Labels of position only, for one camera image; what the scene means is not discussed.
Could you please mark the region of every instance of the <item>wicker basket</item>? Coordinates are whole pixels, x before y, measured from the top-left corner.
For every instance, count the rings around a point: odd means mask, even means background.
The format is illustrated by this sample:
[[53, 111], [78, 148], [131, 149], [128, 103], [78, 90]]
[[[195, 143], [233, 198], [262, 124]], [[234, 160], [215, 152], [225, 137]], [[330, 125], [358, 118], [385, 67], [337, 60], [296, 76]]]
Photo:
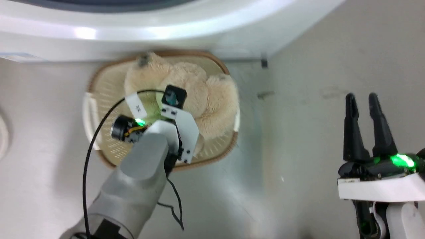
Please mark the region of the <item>wicker basket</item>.
[[[207, 52], [158, 51], [155, 54], [161, 56], [169, 63], [189, 62], [197, 64], [206, 71], [207, 76], [220, 73], [229, 74], [226, 66], [215, 56]], [[100, 119], [104, 117], [115, 102], [125, 96], [125, 74], [130, 64], [134, 61], [136, 61], [135, 57], [105, 65], [92, 77], [83, 102], [84, 128], [89, 140], [92, 139], [93, 129], [99, 125]], [[132, 117], [127, 104], [120, 104], [106, 119], [94, 145], [94, 149], [97, 150], [103, 161], [111, 167], [119, 165], [122, 158], [132, 147], [132, 144], [120, 142], [112, 139], [110, 136], [111, 126], [115, 118], [120, 114]], [[235, 117], [233, 131], [229, 131], [221, 137], [206, 141], [201, 152], [192, 159], [191, 164], [178, 162], [174, 170], [198, 167], [224, 158], [236, 144], [239, 124], [240, 112]]]

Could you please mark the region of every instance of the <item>washing machine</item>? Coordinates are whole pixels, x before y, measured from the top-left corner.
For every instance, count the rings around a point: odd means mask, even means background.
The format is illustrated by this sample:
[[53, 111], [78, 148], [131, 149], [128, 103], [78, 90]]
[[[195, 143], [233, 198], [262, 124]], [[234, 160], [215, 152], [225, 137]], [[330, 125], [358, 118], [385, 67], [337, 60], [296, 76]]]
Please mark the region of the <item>washing machine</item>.
[[269, 57], [343, 0], [0, 0], [0, 57], [115, 60], [166, 49]]

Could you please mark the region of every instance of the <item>stuffed animal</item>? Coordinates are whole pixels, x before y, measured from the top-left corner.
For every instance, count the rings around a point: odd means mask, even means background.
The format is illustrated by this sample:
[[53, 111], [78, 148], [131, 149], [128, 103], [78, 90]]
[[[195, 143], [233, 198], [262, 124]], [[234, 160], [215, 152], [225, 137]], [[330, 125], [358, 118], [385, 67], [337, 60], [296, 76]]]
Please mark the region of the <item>stuffed animal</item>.
[[[207, 77], [205, 70], [196, 64], [169, 64], [154, 53], [148, 53], [130, 67], [124, 89], [129, 95], [142, 89], [164, 90], [167, 85], [187, 92], [183, 109], [192, 114], [200, 134], [195, 155], [205, 140], [220, 137], [232, 129], [239, 102], [236, 84], [229, 75]], [[155, 93], [147, 93], [141, 94], [140, 98], [149, 117], [158, 119], [162, 95], [156, 94], [155, 97]]]

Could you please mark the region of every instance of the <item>label sticker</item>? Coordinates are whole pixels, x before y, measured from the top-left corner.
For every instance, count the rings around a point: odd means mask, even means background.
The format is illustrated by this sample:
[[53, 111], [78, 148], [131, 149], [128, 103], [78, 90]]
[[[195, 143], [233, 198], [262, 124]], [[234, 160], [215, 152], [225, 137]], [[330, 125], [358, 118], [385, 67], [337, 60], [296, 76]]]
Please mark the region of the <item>label sticker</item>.
[[127, 102], [128, 107], [130, 107], [134, 118], [143, 119], [147, 116], [147, 112], [137, 93], [126, 96], [125, 101]]

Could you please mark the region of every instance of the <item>black cable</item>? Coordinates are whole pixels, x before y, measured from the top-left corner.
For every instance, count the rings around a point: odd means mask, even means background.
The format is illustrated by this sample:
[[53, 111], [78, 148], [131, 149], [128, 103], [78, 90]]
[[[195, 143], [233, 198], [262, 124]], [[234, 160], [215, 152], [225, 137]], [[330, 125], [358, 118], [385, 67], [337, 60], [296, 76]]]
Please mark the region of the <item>black cable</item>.
[[77, 234], [74, 234], [73, 236], [78, 238], [78, 239], [86, 239], [86, 237], [84, 237], [85, 235], [83, 236], [82, 233], [77, 233]]
[[[141, 90], [137, 91], [137, 94], [139, 93], [145, 93], [145, 92], [158, 92], [158, 93], [164, 93], [164, 91], [160, 90]], [[111, 114], [111, 112], [121, 103], [125, 100], [125, 98], [120, 99], [117, 101], [109, 110], [106, 112], [103, 119], [100, 121], [99, 126], [97, 127], [96, 131], [93, 134], [93, 138], [91, 139], [90, 145], [88, 147], [87, 156], [85, 158], [84, 163], [84, 171], [82, 173], [82, 208], [84, 211], [84, 225], [85, 225], [85, 234], [87, 239], [91, 239], [90, 234], [90, 228], [88, 226], [88, 214], [87, 214], [87, 199], [86, 199], [86, 181], [87, 181], [87, 168], [88, 168], [88, 161], [90, 159], [90, 153], [91, 149], [93, 148], [94, 142], [96, 141], [96, 137], [100, 132], [100, 129], [102, 128], [103, 123], [105, 123], [106, 118]]]
[[173, 206], [167, 205], [167, 204], [164, 204], [164, 203], [160, 203], [160, 202], [158, 202], [158, 205], [171, 209], [171, 214], [173, 215], [173, 218], [180, 225], [181, 230], [184, 230], [183, 218], [182, 218], [183, 217], [183, 210], [181, 209], [181, 199], [180, 199], [180, 196], [178, 195], [179, 193], [177, 192], [177, 189], [176, 189], [176, 186], [174, 185], [174, 183], [170, 179], [167, 179], [167, 181], [171, 184], [171, 187], [173, 187], [174, 193], [176, 194], [177, 201], [178, 201], [178, 207], [179, 207], [179, 211], [180, 211], [180, 219], [177, 217], [176, 213], [174, 212]]

